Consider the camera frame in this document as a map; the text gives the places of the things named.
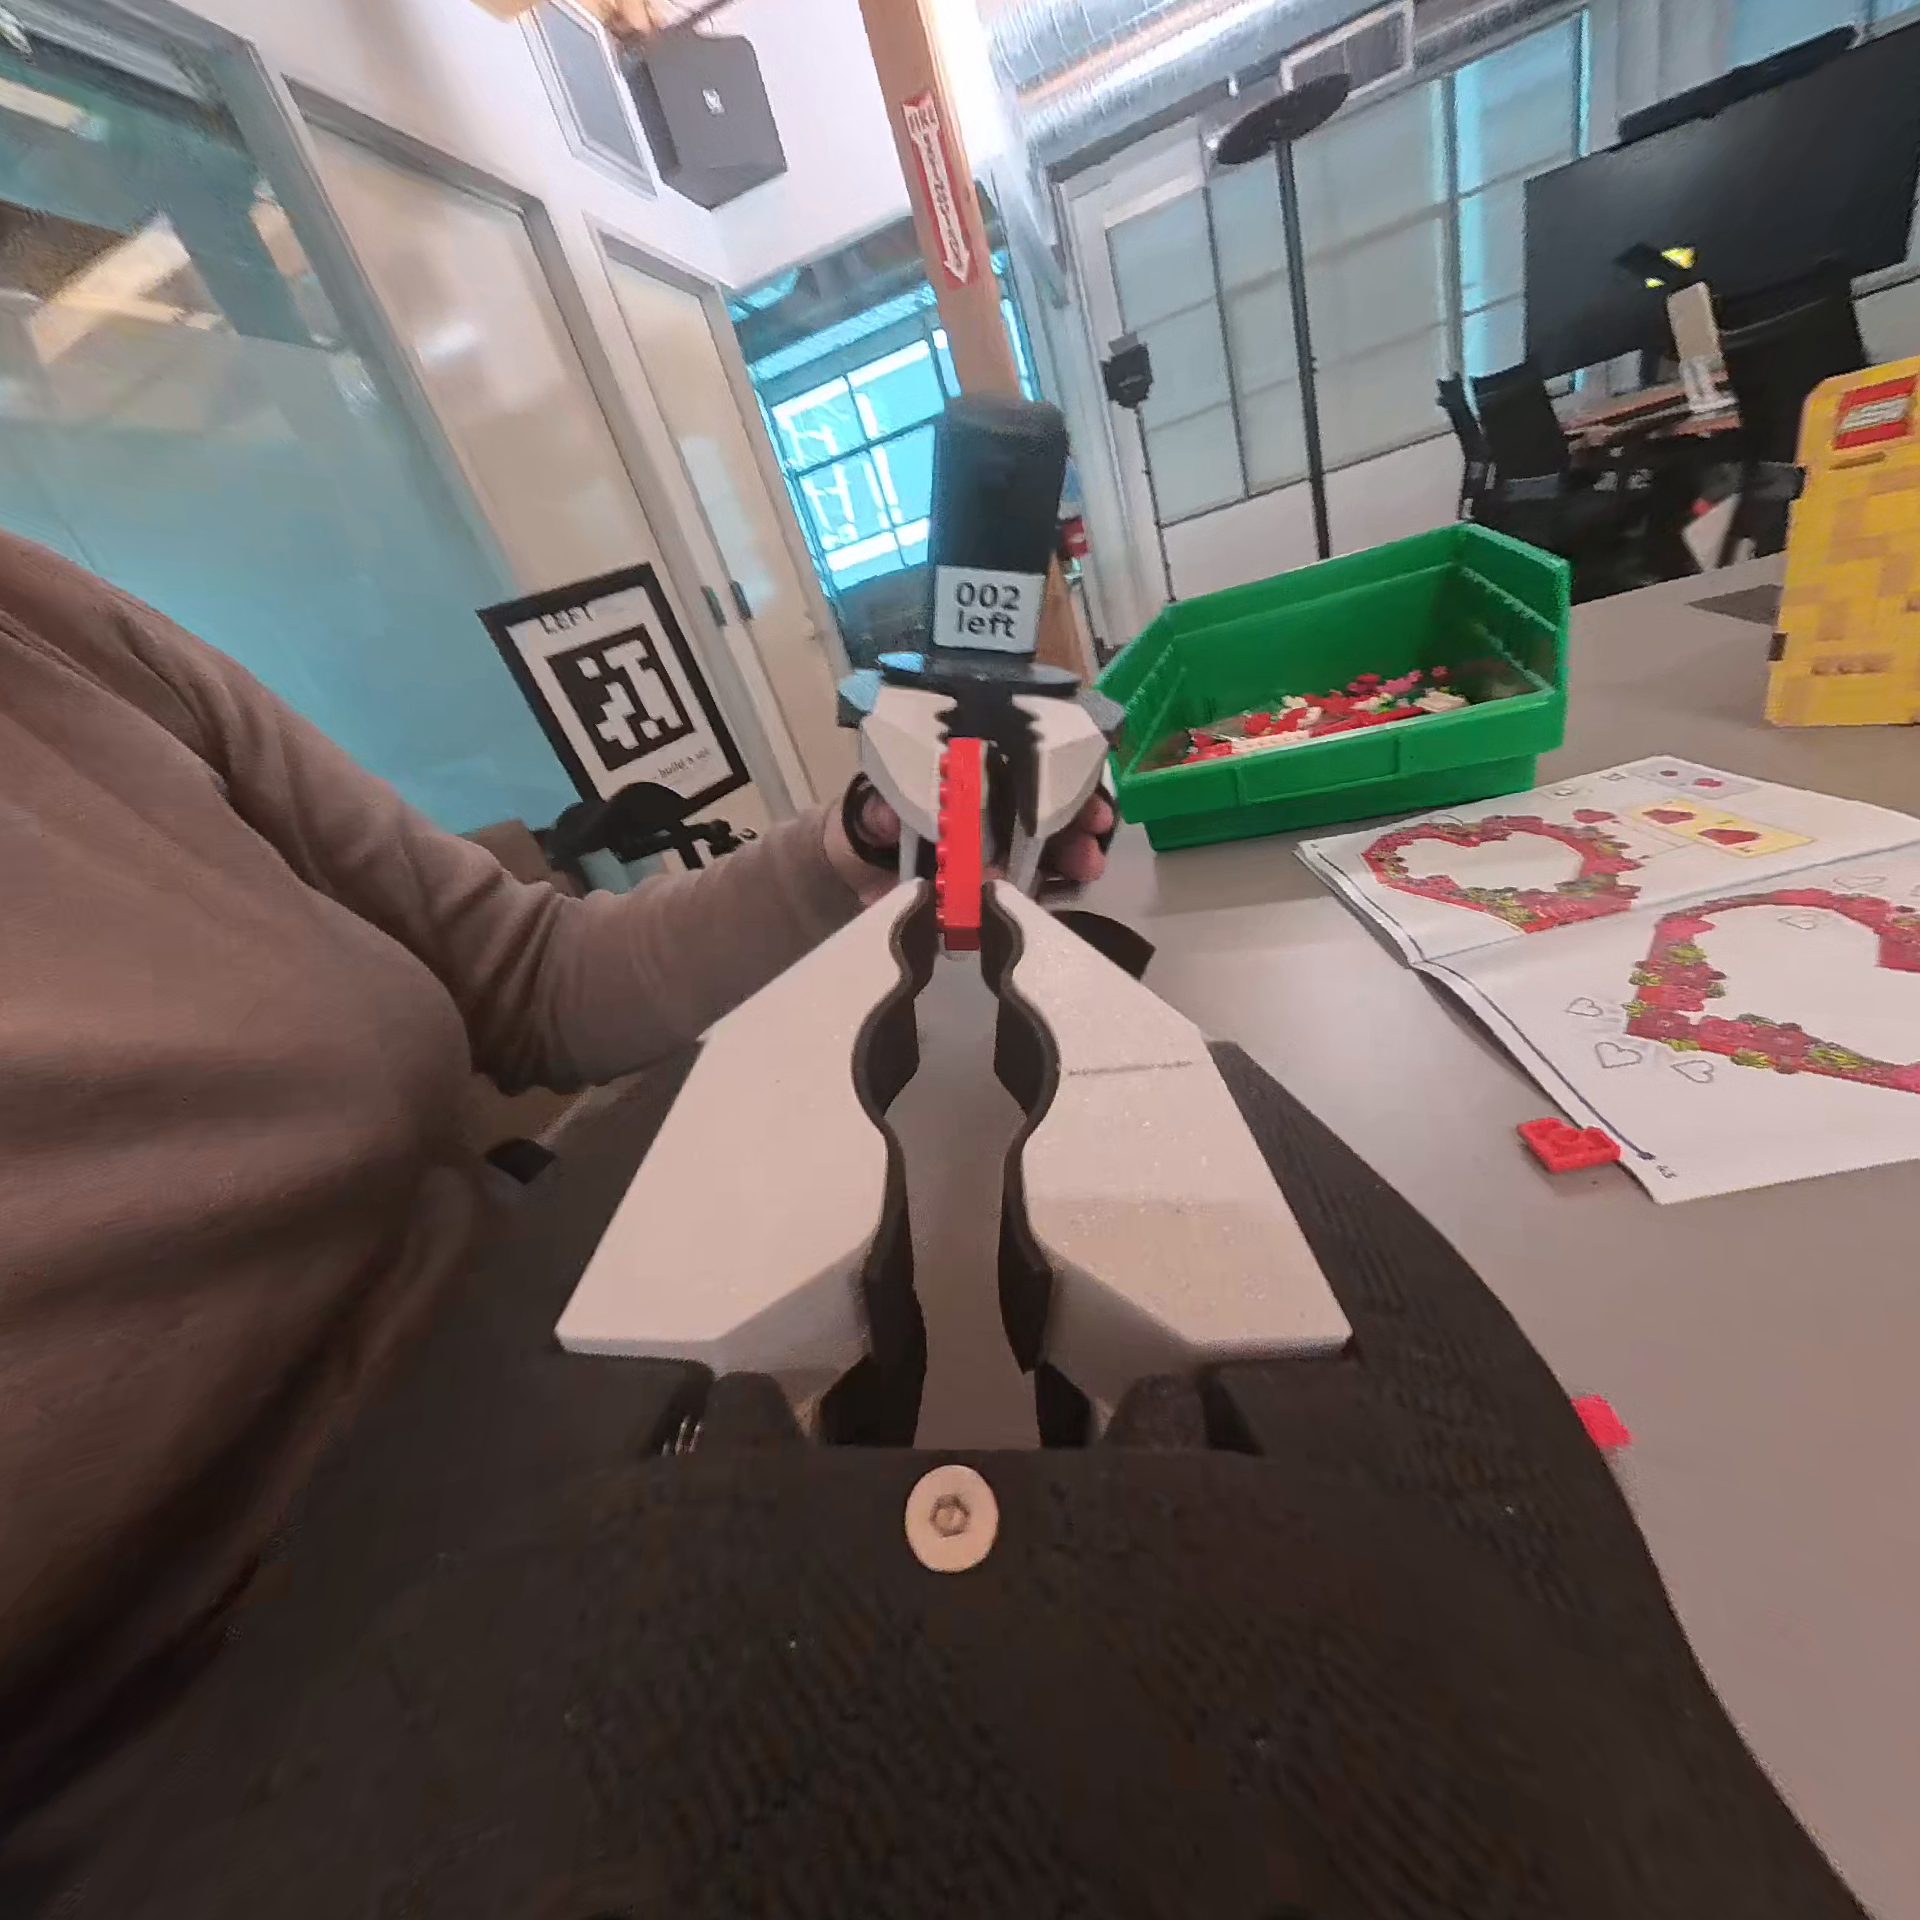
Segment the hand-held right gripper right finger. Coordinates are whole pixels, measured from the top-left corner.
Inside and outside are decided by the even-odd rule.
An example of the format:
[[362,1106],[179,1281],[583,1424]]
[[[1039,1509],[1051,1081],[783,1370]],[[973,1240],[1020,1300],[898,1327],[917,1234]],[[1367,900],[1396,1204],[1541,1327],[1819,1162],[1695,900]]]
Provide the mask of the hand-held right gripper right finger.
[[1126,970],[1149,946],[990,882],[979,974],[1002,1162],[1001,1320],[1042,1446],[1084,1446],[1148,1378],[1334,1359],[1351,1323],[1202,1027]]

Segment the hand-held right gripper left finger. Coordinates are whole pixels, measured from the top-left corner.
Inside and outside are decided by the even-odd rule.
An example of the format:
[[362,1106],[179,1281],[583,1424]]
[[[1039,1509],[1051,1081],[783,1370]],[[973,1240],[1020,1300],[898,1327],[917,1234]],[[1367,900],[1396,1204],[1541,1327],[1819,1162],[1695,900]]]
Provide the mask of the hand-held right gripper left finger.
[[564,1303],[570,1355],[773,1378],[835,1446],[910,1446],[924,1394],[905,1155],[934,895],[902,882],[718,1020]]

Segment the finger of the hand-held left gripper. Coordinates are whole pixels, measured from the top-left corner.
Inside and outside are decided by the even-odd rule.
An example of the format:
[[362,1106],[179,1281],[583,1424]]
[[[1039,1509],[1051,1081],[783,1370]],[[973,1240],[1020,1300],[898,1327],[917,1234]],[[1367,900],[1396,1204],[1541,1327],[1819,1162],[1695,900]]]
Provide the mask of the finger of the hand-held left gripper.
[[963,786],[950,761],[950,698],[879,698],[859,729],[859,775],[894,821],[879,865],[946,888],[963,842]]
[[1080,885],[1104,863],[1116,802],[1107,734],[1080,698],[1014,697],[985,723],[985,829],[1017,890]]

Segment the long red lego plate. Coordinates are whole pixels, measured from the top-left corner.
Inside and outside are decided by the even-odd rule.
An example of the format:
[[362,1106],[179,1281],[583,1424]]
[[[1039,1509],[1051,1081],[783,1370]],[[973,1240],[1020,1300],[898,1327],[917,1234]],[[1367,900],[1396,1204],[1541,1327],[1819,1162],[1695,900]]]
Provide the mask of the long red lego plate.
[[934,814],[934,920],[940,952],[979,949],[985,895],[985,743],[946,737]]

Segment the person's left forearm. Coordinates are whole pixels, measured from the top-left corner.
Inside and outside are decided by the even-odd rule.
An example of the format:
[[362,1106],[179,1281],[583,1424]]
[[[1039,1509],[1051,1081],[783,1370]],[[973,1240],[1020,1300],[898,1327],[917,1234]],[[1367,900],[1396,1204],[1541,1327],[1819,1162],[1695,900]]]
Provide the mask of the person's left forearm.
[[388,802],[329,882],[447,990],[492,1088],[588,1092],[696,1043],[867,909],[824,849],[832,808],[700,874],[572,898]]

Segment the pile of lego pieces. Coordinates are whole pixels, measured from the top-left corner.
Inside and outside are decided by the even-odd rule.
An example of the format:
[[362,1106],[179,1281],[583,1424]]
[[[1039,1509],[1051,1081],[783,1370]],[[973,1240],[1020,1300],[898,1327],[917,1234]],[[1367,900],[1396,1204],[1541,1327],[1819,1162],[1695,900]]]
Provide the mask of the pile of lego pieces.
[[1168,731],[1142,763],[1191,766],[1227,759],[1280,755],[1350,731],[1378,731],[1545,693],[1545,682],[1498,660],[1467,665],[1365,674],[1324,693],[1285,693],[1261,709]]

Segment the yellow lego box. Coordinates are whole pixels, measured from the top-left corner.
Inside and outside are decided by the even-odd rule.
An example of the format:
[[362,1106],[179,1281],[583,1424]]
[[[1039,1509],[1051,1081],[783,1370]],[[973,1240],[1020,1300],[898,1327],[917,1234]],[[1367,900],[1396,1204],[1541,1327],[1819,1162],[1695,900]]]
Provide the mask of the yellow lego box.
[[1917,726],[1917,355],[1822,382],[1797,442],[1763,717]]

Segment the person's left hand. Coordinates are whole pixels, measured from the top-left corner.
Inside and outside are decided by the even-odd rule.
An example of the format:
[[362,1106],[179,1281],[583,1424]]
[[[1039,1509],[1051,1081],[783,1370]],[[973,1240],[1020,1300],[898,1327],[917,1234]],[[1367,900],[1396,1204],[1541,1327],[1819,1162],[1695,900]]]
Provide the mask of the person's left hand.
[[[1077,809],[1076,823],[1045,842],[1039,895],[1059,898],[1098,882],[1107,870],[1116,825],[1116,802],[1098,786]],[[898,882],[902,821],[867,775],[855,775],[844,800],[827,814],[824,849],[832,871],[867,903]]]

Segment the black curved object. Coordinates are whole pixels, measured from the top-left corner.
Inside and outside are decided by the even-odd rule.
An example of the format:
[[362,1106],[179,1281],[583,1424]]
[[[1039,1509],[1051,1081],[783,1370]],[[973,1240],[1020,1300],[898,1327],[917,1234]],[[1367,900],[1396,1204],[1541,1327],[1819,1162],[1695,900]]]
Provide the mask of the black curved object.
[[647,879],[700,874],[750,845],[758,829],[696,821],[663,783],[630,783],[611,800],[578,800],[535,829],[549,870],[578,895],[630,895]]

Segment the green plastic bin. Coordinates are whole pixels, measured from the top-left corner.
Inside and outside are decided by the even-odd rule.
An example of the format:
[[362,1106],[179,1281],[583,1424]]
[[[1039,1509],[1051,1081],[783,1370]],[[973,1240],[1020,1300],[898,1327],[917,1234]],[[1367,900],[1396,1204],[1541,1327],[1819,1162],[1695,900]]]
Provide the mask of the green plastic bin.
[[[1120,706],[1116,802],[1157,852],[1328,829],[1532,786],[1564,742],[1571,564],[1477,523],[1187,599],[1098,679]],[[1498,660],[1532,693],[1280,755],[1149,772],[1175,729],[1365,674]]]

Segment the black and white marker board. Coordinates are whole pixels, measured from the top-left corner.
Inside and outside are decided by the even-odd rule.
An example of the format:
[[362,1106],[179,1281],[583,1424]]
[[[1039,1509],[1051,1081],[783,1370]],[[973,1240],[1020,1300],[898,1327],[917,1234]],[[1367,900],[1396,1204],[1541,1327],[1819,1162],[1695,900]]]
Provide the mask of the black and white marker board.
[[750,772],[651,563],[476,611],[575,794],[653,783],[686,814]]

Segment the red and white hanging sign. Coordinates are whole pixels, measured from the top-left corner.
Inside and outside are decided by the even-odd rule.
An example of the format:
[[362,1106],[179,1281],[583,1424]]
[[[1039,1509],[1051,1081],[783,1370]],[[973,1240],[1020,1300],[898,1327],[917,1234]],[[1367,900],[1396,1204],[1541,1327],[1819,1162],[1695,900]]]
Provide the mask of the red and white hanging sign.
[[976,252],[968,226],[968,193],[955,180],[946,125],[934,90],[902,102],[902,127],[934,226],[934,246],[950,286],[973,284]]

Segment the frosted glass door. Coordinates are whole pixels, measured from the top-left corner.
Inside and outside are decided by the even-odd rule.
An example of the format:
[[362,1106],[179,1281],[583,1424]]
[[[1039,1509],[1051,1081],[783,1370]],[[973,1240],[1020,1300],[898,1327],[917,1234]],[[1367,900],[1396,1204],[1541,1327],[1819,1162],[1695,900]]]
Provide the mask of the frosted glass door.
[[847,645],[742,355],[724,293],[606,221],[591,237],[635,345],[660,476],[686,511],[686,546],[714,608],[732,682],[783,802],[835,800],[855,772],[835,717]]

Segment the heart-print instruction booklet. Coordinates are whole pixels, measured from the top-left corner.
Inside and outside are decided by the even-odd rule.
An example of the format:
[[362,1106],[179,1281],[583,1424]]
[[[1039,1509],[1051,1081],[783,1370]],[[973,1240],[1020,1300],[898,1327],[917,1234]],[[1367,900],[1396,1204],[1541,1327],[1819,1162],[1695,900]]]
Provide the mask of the heart-print instruction booklet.
[[1917,1162],[1917,821],[1685,759],[1308,840],[1660,1204]]

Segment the black floor lamp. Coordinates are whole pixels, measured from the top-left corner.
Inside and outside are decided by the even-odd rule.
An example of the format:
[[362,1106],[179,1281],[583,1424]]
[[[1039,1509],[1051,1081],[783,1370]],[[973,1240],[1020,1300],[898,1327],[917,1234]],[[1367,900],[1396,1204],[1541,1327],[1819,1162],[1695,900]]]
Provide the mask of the black floor lamp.
[[1285,84],[1266,102],[1249,107],[1218,137],[1215,166],[1242,169],[1266,157],[1276,175],[1280,220],[1285,220],[1285,258],[1286,258],[1286,307],[1293,329],[1293,366],[1300,382],[1302,407],[1302,456],[1309,479],[1309,529],[1315,559],[1334,559],[1334,511],[1326,495],[1326,445],[1324,445],[1324,407],[1315,392],[1315,353],[1309,332],[1309,252],[1302,242],[1302,195],[1300,195],[1300,161],[1296,147],[1324,129],[1350,102],[1351,79],[1328,72],[1308,84]]

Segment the black office chair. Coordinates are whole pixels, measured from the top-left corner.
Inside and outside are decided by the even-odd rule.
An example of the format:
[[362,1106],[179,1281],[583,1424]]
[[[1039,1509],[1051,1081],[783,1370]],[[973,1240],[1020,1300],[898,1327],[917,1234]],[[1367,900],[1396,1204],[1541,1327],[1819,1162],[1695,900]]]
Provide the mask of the black office chair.
[[1741,415],[1741,486],[1719,564],[1741,553],[1784,553],[1803,494],[1797,456],[1809,394],[1831,374],[1866,369],[1851,276],[1841,263],[1760,292],[1716,296],[1721,366]]
[[1596,594],[1600,564],[1624,539],[1624,495],[1571,448],[1545,374],[1532,363],[1444,374],[1437,405],[1461,448],[1458,518],[1558,554],[1573,594]]

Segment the person's torso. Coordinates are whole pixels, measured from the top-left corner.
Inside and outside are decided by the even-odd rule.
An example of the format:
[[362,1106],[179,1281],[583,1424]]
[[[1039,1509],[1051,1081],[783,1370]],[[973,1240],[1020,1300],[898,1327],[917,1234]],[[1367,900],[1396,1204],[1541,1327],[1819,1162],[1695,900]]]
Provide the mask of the person's torso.
[[4,539],[6,1826],[222,1609],[467,1234],[462,1014],[329,882],[388,802],[231,660]]

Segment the large black monitor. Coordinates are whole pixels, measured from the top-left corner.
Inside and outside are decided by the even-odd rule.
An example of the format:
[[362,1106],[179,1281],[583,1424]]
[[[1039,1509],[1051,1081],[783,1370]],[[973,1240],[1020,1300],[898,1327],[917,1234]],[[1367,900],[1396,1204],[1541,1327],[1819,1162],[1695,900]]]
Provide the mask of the large black monitor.
[[1908,258],[1917,41],[1883,37],[1719,113],[1524,184],[1524,360],[1569,374],[1639,353],[1661,307],[1633,252],[1693,252],[1716,292]]

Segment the wooden post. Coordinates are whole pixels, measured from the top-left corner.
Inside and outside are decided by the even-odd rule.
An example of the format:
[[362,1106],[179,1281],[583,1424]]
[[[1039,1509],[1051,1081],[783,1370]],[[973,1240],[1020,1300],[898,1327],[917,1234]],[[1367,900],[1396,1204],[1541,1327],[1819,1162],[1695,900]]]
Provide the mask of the wooden post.
[[[992,246],[979,211],[973,161],[963,129],[963,98],[955,87],[955,70],[945,51],[940,21],[934,4],[859,4],[861,29],[874,63],[887,129],[898,149],[902,184],[917,229],[924,271],[934,286],[946,353],[955,360],[956,385],[971,398],[1022,398],[1017,345],[1002,320],[1001,276],[992,271]],[[924,205],[920,180],[910,164],[902,127],[902,102],[934,90],[946,125],[946,147],[955,157],[955,180],[968,193],[968,226],[976,252],[976,274],[968,286],[950,286],[936,255],[936,236]]]

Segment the black wall speaker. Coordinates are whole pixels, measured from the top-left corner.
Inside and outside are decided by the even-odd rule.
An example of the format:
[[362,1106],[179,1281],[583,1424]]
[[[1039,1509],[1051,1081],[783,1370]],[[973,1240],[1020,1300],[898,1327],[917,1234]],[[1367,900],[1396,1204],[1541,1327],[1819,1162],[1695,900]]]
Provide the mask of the black wall speaker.
[[674,29],[621,51],[660,184],[712,211],[786,174],[786,157],[744,37]]

